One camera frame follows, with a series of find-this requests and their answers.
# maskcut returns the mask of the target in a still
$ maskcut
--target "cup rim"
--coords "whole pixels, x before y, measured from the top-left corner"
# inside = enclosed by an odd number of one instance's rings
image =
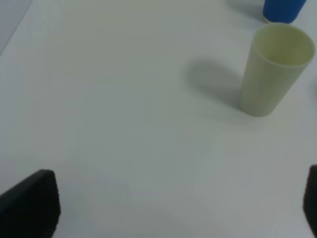
[[[268,28],[268,27],[272,27],[272,26],[276,26],[276,25],[280,25],[280,26],[283,26],[283,27],[288,27],[288,28],[292,28],[293,30],[296,30],[296,31],[299,31],[300,33],[303,34],[304,37],[306,37],[312,44],[313,46],[313,55],[312,57],[304,62],[304,63],[301,63],[301,64],[294,64],[294,65],[289,65],[289,64],[284,64],[284,63],[277,63],[277,62],[274,62],[270,59],[268,59],[267,57],[265,57],[258,49],[257,47],[255,46],[255,38],[256,36],[264,29],[264,28]],[[273,64],[273,65],[276,65],[278,67],[286,67],[286,68],[295,68],[295,67],[303,67],[303,66],[306,66],[308,65],[314,58],[315,56],[315,53],[316,53],[316,46],[315,46],[315,43],[314,41],[312,40],[312,38],[305,32],[303,31],[302,29],[296,27],[296,26],[293,26],[293,25],[289,25],[289,24],[286,24],[286,23],[280,23],[280,22],[275,22],[275,23],[270,23],[268,25],[265,25],[263,27],[261,27],[259,30],[257,30],[257,32],[255,33],[254,37],[253,37],[253,40],[252,40],[252,48],[255,50],[255,52],[261,57],[263,58],[265,61]]]

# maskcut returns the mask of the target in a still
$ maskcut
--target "table surface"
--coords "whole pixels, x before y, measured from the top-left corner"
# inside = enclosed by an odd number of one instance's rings
[[[306,69],[276,111],[237,94],[262,0],[33,0],[0,58],[0,192],[56,173],[56,238],[312,238]],[[317,1],[293,23],[317,42]]]

